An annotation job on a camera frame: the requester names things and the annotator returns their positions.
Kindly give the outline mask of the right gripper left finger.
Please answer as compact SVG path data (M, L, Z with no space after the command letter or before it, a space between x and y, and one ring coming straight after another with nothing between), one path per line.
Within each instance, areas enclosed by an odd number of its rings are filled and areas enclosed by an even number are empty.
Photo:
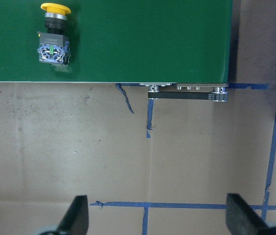
M37 235L86 235L89 229L89 206L87 195L77 195L60 223L43 229Z

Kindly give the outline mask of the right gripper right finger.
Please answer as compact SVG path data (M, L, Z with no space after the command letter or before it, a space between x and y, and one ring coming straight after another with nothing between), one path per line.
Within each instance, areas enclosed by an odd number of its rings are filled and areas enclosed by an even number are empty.
M226 198L226 226L232 235L276 235L270 226L237 193Z

